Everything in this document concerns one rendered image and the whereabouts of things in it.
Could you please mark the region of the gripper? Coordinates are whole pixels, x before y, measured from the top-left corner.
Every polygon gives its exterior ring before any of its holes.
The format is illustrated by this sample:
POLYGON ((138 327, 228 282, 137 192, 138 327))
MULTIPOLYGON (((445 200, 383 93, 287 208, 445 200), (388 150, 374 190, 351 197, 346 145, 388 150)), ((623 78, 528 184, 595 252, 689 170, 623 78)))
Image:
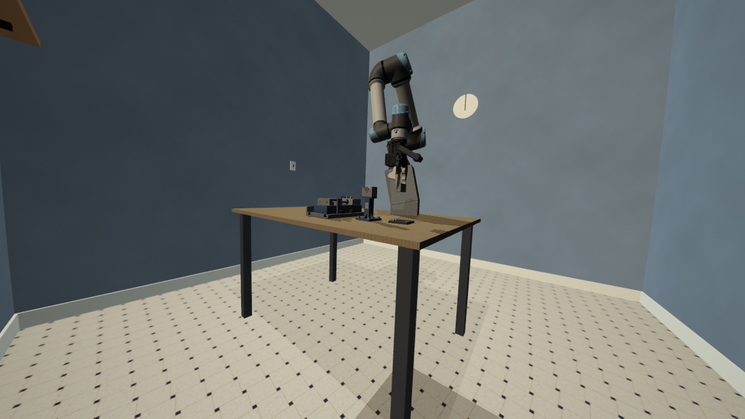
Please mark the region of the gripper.
POLYGON ((407 140, 394 139, 388 141, 389 154, 385 154, 384 165, 393 167, 393 172, 388 174, 390 179, 395 180, 395 188, 398 189, 400 181, 406 184, 407 178, 407 156, 398 150, 400 145, 406 145, 407 140), (393 154, 396 153, 396 154, 393 154), (402 166, 402 168, 401 168, 402 166))

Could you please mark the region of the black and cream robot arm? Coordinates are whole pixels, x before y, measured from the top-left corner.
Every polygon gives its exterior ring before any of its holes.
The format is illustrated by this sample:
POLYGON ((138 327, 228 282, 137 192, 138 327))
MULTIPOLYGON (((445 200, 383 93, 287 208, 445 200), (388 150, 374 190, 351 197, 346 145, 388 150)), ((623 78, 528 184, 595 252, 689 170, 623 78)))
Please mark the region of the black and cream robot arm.
POLYGON ((376 63, 369 76, 373 121, 373 128, 369 130, 370 140, 373 143, 386 140, 388 153, 388 141, 407 140, 407 144, 403 145, 404 147, 400 145, 398 150, 411 157, 413 161, 421 162, 423 160, 421 155, 412 151, 426 146, 425 128, 421 128, 418 123, 417 111, 413 103, 410 88, 413 70, 408 56, 402 51, 380 62, 376 63), (391 83, 395 88, 399 101, 399 104, 393 106, 391 123, 388 123, 386 119, 384 102, 384 88, 387 83, 391 83))

